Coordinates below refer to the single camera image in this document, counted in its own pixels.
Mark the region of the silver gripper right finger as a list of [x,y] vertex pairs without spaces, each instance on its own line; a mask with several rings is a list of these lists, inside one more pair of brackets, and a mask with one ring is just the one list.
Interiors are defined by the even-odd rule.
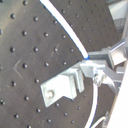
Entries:
[[116,65],[128,59],[128,37],[121,39],[111,47],[103,48],[101,51],[89,52],[91,60],[105,60],[113,69]]

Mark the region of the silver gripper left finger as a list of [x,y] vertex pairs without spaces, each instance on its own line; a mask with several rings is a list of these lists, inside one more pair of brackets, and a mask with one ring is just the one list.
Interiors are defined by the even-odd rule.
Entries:
[[92,78],[98,87],[106,84],[115,94],[118,94],[125,73],[124,67],[118,67],[113,71],[105,61],[83,61],[80,68],[83,74]]

